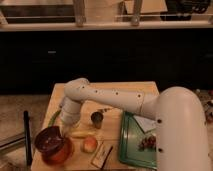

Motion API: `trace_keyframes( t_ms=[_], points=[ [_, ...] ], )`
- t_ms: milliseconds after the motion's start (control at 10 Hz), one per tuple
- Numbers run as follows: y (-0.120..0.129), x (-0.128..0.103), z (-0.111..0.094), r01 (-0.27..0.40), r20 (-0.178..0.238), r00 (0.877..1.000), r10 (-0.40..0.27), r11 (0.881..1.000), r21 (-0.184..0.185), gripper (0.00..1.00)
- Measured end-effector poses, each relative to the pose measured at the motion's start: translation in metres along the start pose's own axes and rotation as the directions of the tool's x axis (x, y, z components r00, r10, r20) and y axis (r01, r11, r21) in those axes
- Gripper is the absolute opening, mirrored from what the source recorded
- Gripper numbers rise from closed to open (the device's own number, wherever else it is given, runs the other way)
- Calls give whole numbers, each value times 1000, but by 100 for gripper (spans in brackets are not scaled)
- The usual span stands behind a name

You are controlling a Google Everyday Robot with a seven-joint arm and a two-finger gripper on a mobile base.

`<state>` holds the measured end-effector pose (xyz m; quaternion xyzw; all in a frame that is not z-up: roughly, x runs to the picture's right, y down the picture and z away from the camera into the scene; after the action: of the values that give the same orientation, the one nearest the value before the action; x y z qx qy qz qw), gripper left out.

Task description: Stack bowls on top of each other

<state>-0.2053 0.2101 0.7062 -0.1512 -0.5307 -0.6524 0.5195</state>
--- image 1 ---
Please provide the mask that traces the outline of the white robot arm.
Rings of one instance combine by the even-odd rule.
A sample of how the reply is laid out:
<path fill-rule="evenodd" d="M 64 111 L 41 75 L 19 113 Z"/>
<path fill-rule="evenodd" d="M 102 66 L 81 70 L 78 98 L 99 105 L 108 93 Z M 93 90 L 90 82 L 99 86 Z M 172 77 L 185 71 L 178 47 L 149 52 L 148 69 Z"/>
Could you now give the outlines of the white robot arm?
<path fill-rule="evenodd" d="M 191 90 L 171 87 L 154 95 L 95 88 L 79 78 L 65 84 L 64 95 L 61 121 L 65 127 L 80 121 L 86 100 L 119 108 L 156 121 L 158 171 L 211 171 L 205 113 Z"/>

